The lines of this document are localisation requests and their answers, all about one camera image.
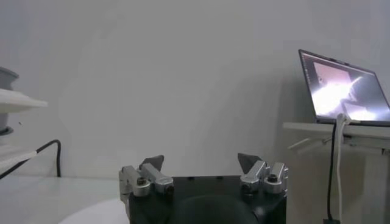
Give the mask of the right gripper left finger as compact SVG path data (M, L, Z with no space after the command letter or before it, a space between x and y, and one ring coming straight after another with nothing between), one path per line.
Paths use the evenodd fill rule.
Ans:
M124 166L119 171L119 197L125 203L131 194L147 197L154 188L157 193L169 194L174 190L173 177L161 173L163 155L146 158L137 167Z

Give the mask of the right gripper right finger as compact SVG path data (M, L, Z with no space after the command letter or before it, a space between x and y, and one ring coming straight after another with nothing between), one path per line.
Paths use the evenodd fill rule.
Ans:
M259 156L244 153L238 153L238 162L243 171L239 181L244 191L253 193L261 189L268 194L287 191L288 167L284 163L270 166Z

